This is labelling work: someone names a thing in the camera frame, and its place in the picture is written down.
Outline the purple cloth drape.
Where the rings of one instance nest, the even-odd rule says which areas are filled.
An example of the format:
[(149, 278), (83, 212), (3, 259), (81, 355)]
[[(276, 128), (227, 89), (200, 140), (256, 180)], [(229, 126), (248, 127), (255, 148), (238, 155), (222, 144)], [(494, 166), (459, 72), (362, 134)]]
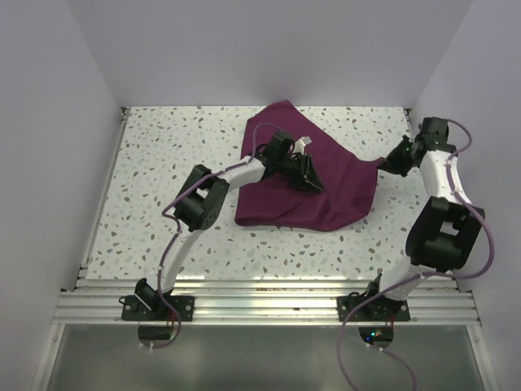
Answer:
[(329, 232), (369, 214), (381, 159), (358, 159), (288, 101), (273, 103), (247, 120), (241, 156), (251, 153), (254, 144), (267, 143), (277, 127), (296, 139), (305, 136), (312, 139), (305, 151), (311, 155), (324, 189), (320, 192), (297, 189), (282, 174), (246, 185), (239, 189), (236, 224)]

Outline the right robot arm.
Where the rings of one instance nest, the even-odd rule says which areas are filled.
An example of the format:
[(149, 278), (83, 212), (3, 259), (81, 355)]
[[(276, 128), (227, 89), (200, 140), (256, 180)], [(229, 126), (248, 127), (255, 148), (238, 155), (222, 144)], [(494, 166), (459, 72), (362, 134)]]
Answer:
[(406, 176), (419, 169), (428, 195), (412, 225), (403, 257), (368, 285), (362, 309), (382, 319), (405, 302), (425, 279), (450, 278), (467, 262), (484, 225), (485, 212), (472, 205), (458, 174), (460, 149), (449, 142), (449, 119), (426, 117), (414, 138), (404, 137), (379, 165)]

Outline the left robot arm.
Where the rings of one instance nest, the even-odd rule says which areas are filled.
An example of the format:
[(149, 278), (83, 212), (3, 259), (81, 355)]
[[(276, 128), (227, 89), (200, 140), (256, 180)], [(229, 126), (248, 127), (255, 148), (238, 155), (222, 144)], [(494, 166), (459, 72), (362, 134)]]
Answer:
[(218, 172), (196, 165), (176, 199), (162, 211), (163, 217), (174, 222), (174, 233), (160, 257), (155, 280), (140, 279), (133, 300), (125, 309), (153, 320), (177, 312), (166, 295), (173, 290), (195, 241), (216, 223), (230, 192), (276, 174), (288, 178), (300, 191), (322, 191), (324, 185), (313, 167), (312, 157), (305, 151), (311, 142), (309, 136), (295, 139), (278, 129), (267, 143), (255, 144), (251, 153)]

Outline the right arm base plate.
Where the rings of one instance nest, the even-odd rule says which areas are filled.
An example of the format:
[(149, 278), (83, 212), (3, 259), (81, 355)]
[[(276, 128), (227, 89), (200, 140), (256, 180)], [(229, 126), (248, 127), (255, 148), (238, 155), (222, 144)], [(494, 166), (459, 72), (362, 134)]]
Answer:
[(411, 320), (407, 301), (394, 301), (378, 297), (369, 303), (365, 294), (352, 292), (336, 298), (339, 321), (343, 322), (348, 314), (349, 322), (408, 322)]

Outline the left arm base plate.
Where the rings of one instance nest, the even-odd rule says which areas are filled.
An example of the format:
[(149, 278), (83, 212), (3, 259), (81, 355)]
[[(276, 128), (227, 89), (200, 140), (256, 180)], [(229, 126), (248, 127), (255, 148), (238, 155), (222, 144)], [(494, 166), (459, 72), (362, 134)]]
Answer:
[(194, 318), (195, 298), (192, 296), (165, 296), (162, 300), (153, 295), (145, 300), (128, 295), (118, 301), (123, 306), (120, 317), (123, 321), (163, 322), (175, 317), (184, 323)]

